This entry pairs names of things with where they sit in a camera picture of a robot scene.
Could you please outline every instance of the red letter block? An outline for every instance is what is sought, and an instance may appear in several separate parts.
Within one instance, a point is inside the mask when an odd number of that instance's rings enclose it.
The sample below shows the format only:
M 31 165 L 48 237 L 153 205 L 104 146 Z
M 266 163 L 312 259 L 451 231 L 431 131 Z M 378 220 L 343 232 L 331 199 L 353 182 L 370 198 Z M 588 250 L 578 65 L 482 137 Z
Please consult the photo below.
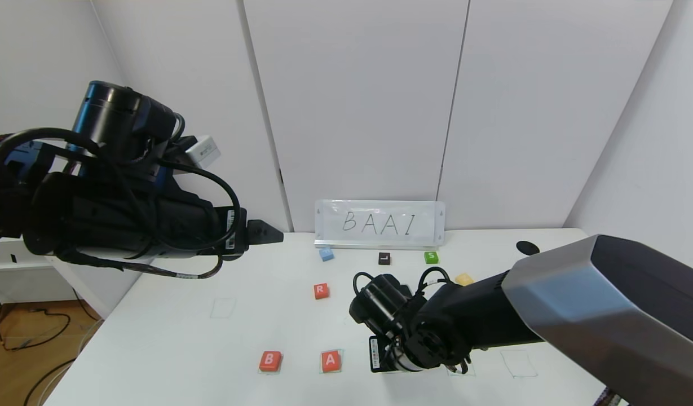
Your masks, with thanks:
M 279 367 L 281 367 L 281 353 L 278 351 L 264 351 L 258 368 L 263 372 L 277 372 Z
M 323 299 L 329 297 L 329 285 L 326 283 L 319 283 L 314 285 L 314 296 L 317 299 Z
M 337 350 L 321 353 L 321 370 L 323 372 L 336 372 L 341 370 L 341 356 Z

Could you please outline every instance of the label sticker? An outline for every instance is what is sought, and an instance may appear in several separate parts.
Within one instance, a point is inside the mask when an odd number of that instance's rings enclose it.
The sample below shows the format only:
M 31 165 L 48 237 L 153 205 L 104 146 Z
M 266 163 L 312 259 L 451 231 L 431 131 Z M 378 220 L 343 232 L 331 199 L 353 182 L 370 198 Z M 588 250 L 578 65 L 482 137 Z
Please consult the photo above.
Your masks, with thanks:
M 379 369 L 381 363 L 379 362 L 379 342 L 377 339 L 369 339 L 369 345 L 372 347 L 372 369 Z
M 227 230 L 230 230 L 231 227 L 233 226 L 233 216 L 235 216 L 236 212 L 233 210 L 228 211 L 228 219 L 226 221 L 226 226 Z M 226 241 L 226 249 L 236 249 L 236 234 L 234 233 L 233 236 L 228 237 L 228 240 Z

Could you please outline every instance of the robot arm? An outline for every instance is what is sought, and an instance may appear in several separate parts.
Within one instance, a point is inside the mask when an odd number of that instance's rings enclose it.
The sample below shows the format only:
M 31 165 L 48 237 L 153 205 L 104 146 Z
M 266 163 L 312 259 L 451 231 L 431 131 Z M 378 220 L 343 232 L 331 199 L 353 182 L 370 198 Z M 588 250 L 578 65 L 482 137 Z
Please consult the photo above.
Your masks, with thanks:
M 357 291 L 372 372 L 466 372 L 473 349 L 544 340 L 632 404 L 693 404 L 693 269 L 660 252 L 593 236 L 464 287 L 427 272 L 414 295 L 392 275 Z
M 210 137 L 181 137 L 183 129 L 181 115 L 158 101 L 91 82 L 72 131 L 0 136 L 0 237 L 23 236 L 33 254 L 73 264 L 183 278 L 210 277 L 250 245 L 281 242 L 284 235 L 269 224 L 246 221 L 228 183 L 202 169 L 219 155 Z M 56 155 L 68 164 L 51 173 Z M 174 170 L 213 180 L 231 206 L 215 208 L 181 190 Z M 195 255 L 215 256 L 217 265 L 196 276 L 128 262 Z

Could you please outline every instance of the tabletop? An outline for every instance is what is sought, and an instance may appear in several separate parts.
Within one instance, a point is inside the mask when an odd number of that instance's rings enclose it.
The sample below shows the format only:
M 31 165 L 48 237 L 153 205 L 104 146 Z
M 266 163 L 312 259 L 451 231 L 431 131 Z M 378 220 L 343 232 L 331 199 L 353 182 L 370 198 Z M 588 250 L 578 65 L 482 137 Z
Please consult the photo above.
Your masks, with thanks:
M 517 241 L 545 251 L 583 237 L 578 229 L 449 231 L 439 265 L 452 278 L 466 272 L 478 281 L 524 258 Z M 428 267 L 423 251 L 390 252 L 390 265 L 378 265 L 379 252 L 366 249 L 334 249 L 335 259 L 322 262 L 314 234 L 288 233 L 281 244 L 251 247 L 210 279 L 143 275 L 46 404 L 556 406 L 591 405 L 604 389 L 547 343 L 475 350 L 464 376 L 443 367 L 370 372 L 372 332 L 348 315 L 352 277 L 391 273 L 413 287 Z M 194 257 L 153 264 L 195 274 L 213 262 Z M 328 283 L 330 297 L 317 301 L 319 283 Z M 434 290 L 427 288 L 427 297 Z M 259 371 L 267 350 L 284 354 L 276 374 Z M 321 373 L 320 353 L 328 350 L 342 352 L 341 372 Z

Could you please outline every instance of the letter b block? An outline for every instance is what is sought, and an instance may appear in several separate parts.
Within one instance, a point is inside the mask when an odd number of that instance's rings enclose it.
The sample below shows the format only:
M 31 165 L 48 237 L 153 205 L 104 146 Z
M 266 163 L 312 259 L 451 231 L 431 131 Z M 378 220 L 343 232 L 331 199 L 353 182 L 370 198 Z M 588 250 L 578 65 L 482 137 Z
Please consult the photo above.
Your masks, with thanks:
M 264 351 L 258 368 L 263 372 L 277 372 L 281 367 L 281 352 Z

